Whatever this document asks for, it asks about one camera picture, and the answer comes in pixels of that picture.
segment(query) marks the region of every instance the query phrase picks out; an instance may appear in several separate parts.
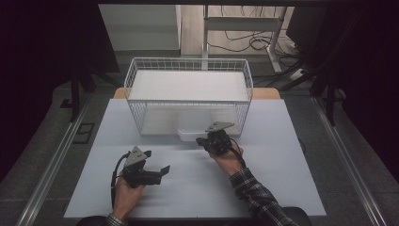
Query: metal frame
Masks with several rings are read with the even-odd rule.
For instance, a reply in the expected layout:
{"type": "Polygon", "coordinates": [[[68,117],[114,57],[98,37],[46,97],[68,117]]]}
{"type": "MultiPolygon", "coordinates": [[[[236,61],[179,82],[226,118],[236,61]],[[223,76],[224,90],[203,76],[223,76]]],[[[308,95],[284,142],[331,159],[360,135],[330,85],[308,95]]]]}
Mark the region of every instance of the metal frame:
{"type": "Polygon", "coordinates": [[[346,169],[349,179],[352,182],[353,187],[359,195],[360,201],[363,204],[364,209],[366,210],[367,215],[372,221],[373,225],[376,226],[386,226],[388,222],[383,218],[380,208],[376,203],[375,198],[373,197],[372,192],[369,187],[363,181],[358,168],[355,165],[349,151],[346,149],[340,134],[337,129],[328,122],[327,116],[324,114],[325,108],[320,98],[311,98],[313,104],[316,106],[319,116],[326,127],[329,137],[331,138],[335,149],[337,150],[338,156],[341,158],[343,162],[343,166],[346,169]]]}
{"type": "Polygon", "coordinates": [[[56,178],[56,174],[61,167],[62,161],[64,160],[65,155],[71,146],[73,137],[79,128],[80,122],[86,114],[90,98],[91,94],[85,93],[82,100],[82,108],[79,114],[76,116],[75,121],[71,122],[70,126],[68,127],[64,138],[62,138],[61,143],[50,160],[45,172],[41,175],[41,178],[16,225],[33,225],[36,216],[38,215],[39,210],[47,196],[47,193],[49,192],[50,187],[56,178]]]}
{"type": "Polygon", "coordinates": [[[208,6],[204,6],[202,58],[208,58],[208,31],[269,31],[273,37],[266,48],[267,54],[275,73],[282,73],[275,49],[286,12],[287,7],[283,7],[278,18],[209,17],[208,6]]]}

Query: white table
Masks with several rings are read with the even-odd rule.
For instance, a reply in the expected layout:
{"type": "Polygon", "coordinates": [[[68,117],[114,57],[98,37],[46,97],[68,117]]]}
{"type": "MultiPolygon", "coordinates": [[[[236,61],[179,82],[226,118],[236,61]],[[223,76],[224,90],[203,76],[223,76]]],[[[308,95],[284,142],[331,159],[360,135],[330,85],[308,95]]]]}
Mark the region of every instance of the white table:
{"type": "MultiPolygon", "coordinates": [[[[325,215],[294,127],[282,100],[253,100],[241,137],[244,158],[255,177],[282,206],[309,216],[325,215]]],[[[106,216],[112,210],[111,174],[118,159],[138,146],[152,150],[145,170],[170,172],[159,186],[147,186],[133,218],[246,218],[227,176],[195,142],[178,136],[142,137],[126,100],[112,99],[73,193],[65,218],[106,216]]]]}

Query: checkered shirt sleeve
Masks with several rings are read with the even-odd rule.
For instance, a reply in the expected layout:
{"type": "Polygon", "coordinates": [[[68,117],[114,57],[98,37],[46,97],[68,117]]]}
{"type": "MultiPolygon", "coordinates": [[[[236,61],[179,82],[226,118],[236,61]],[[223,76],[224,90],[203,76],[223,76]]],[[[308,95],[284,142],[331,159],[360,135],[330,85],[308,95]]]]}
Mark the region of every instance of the checkered shirt sleeve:
{"type": "Polygon", "coordinates": [[[255,179],[248,168],[235,173],[230,181],[237,198],[246,201],[249,213],[264,225],[297,225],[282,212],[272,193],[255,179]]]}
{"type": "Polygon", "coordinates": [[[126,226],[120,219],[115,218],[113,214],[109,214],[105,219],[105,223],[102,226],[126,226]]]}

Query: white wire basket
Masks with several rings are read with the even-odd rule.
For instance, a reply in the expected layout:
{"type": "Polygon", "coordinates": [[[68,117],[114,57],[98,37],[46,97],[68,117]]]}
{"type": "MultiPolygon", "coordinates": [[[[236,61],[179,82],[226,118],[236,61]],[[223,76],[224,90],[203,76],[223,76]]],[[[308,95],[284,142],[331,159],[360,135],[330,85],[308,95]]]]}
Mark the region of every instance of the white wire basket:
{"type": "Polygon", "coordinates": [[[226,132],[239,137],[253,83],[244,59],[145,57],[132,60],[124,90],[141,135],[177,135],[182,112],[208,111],[203,131],[214,121],[233,122],[226,132]]]}

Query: wooden table edge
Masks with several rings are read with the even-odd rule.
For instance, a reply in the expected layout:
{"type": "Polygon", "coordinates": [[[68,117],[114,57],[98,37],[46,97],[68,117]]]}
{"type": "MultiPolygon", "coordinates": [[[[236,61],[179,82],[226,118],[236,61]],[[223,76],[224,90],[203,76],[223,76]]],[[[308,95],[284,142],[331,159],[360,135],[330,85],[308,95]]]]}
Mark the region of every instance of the wooden table edge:
{"type": "MultiPolygon", "coordinates": [[[[114,99],[124,99],[124,88],[118,88],[115,91],[114,99]]],[[[254,88],[252,100],[277,100],[281,99],[279,91],[274,88],[254,88]]]]}

